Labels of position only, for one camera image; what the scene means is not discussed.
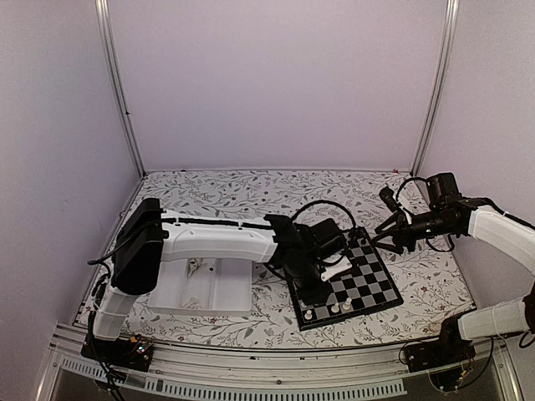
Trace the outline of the black white chessboard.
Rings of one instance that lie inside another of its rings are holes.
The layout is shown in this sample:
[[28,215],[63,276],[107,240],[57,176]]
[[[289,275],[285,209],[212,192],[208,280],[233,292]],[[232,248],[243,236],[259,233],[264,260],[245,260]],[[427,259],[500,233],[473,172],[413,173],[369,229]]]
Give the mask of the black white chessboard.
[[[368,232],[359,227],[355,234],[347,234],[346,238],[349,243],[347,257],[352,268],[328,281],[330,293],[326,302],[306,305],[298,298],[294,287],[288,286],[300,331],[383,312],[404,303],[379,253],[370,244]],[[352,307],[345,311],[342,304],[348,297],[352,298]],[[334,304],[339,305],[339,312],[336,314],[331,312]],[[311,310],[313,314],[313,318],[308,321],[304,318],[307,310]]]

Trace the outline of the white chess piece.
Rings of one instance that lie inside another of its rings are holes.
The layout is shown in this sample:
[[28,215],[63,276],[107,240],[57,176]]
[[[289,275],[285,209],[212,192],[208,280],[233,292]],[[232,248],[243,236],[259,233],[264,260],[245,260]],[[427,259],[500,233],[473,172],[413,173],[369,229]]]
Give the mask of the white chess piece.
[[348,311],[350,310],[352,307],[352,298],[351,297],[348,297],[344,303],[342,304],[342,308],[345,310],[345,311]]

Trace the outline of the white plastic tray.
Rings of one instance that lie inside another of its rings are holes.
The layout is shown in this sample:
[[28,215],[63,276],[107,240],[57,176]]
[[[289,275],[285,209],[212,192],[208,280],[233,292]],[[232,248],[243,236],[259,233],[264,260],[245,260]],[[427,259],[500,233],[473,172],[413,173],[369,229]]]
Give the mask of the white plastic tray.
[[147,307],[168,315],[247,317],[252,310],[253,263],[192,258],[160,265]]

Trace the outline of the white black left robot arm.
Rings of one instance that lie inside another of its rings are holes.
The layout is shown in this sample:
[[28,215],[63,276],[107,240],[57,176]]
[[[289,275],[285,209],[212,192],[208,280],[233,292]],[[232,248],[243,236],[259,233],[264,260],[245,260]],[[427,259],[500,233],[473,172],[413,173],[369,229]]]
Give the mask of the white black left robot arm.
[[147,198],[120,230],[114,249],[88,262],[112,262],[89,318],[91,347],[107,363],[124,356],[121,327],[137,298],[156,287],[163,262],[231,259],[283,269],[303,303],[315,305],[326,302],[329,280],[351,268],[348,248],[332,219],[307,226],[277,214],[253,220],[188,216]]

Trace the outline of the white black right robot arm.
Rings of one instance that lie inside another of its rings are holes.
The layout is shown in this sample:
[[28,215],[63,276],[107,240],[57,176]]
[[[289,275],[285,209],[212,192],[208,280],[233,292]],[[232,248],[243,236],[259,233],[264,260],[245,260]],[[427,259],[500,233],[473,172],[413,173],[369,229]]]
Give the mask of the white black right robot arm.
[[[385,187],[380,199],[390,217],[375,228],[374,246],[402,254],[413,252],[417,241],[438,236],[469,237],[480,242],[507,266],[523,268],[522,277],[534,276],[534,226],[501,209],[488,197],[467,197],[457,187],[451,172],[422,180],[428,211],[417,214],[401,201],[400,190]],[[463,353],[465,345],[478,338],[522,337],[534,334],[534,287],[523,285],[526,294],[484,308],[448,317],[441,324],[432,357],[449,364]]]

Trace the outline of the floral patterned table mat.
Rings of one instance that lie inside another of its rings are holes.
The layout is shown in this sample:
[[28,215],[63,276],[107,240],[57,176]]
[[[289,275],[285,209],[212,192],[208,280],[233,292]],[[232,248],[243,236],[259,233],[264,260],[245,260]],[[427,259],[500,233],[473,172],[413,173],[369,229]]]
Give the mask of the floral patterned table mat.
[[409,342],[474,302],[444,237],[387,251],[375,227],[396,174],[152,173],[102,258],[89,336],[231,348]]

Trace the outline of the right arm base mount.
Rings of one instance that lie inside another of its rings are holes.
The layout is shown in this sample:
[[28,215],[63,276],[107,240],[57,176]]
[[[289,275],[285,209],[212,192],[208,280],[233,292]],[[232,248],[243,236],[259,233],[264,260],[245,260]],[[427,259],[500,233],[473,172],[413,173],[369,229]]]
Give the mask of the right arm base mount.
[[471,341],[451,333],[432,341],[407,343],[399,352],[400,362],[410,373],[428,372],[432,387],[441,393],[456,392],[466,384],[475,356]]

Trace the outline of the aluminium front rail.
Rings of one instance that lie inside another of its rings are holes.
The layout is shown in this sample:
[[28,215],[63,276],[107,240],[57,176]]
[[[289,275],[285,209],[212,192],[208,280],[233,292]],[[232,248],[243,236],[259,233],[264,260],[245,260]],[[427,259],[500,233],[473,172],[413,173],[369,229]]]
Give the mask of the aluminium front rail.
[[60,323],[40,400],[528,400],[509,346],[475,342],[476,356],[412,372],[404,343],[341,348],[227,348],[157,341],[149,368],[103,368],[83,357],[86,331]]

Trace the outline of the right aluminium frame post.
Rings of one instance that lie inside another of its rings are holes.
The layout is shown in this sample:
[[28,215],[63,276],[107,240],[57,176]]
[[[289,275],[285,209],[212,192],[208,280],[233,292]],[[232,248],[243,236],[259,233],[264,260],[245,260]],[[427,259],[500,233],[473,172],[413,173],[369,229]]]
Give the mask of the right aluminium frame post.
[[461,2],[459,0],[446,1],[446,11],[436,71],[431,87],[431,96],[425,112],[424,123],[420,133],[420,139],[415,152],[415,158],[413,159],[410,169],[410,173],[412,175],[418,175],[421,172],[425,162],[425,156],[431,142],[431,136],[433,134],[436,117],[440,108],[451,52],[455,41],[456,22],[458,19],[460,3]]

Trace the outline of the aluminium frame post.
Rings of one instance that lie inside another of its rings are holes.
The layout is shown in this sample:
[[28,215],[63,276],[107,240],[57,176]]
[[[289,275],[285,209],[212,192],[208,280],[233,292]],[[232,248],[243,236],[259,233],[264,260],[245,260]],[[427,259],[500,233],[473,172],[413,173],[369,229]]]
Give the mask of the aluminium frame post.
[[110,82],[120,116],[120,123],[124,131],[127,148],[137,175],[140,178],[144,178],[146,176],[146,170],[142,160],[140,147],[135,137],[130,108],[127,104],[124,85],[120,76],[119,60],[115,49],[113,29],[111,26],[109,2],[106,0],[96,0],[94,4],[96,8],[99,34],[104,50],[104,58],[109,70]]
[[459,0],[446,1],[446,11],[436,71],[431,87],[431,96],[425,112],[424,123],[420,133],[420,139],[415,152],[415,158],[413,159],[410,169],[410,173],[412,175],[418,175],[421,172],[425,162],[425,156],[431,142],[431,136],[433,134],[436,117],[440,108],[451,52],[455,41],[456,22],[458,19],[460,3],[461,2]]

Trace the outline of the left aluminium frame post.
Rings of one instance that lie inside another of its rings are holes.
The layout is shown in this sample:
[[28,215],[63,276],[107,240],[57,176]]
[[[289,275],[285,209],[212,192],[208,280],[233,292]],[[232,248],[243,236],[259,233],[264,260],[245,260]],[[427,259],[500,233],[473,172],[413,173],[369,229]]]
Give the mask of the left aluminium frame post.
[[110,82],[120,116],[120,123],[124,131],[127,148],[137,175],[140,178],[144,178],[146,176],[146,170],[142,160],[140,147],[135,137],[130,108],[127,104],[124,85],[120,76],[119,60],[115,49],[113,29],[111,26],[109,2],[106,0],[96,0],[94,4],[96,8],[99,34],[104,50],[104,58],[109,70]]

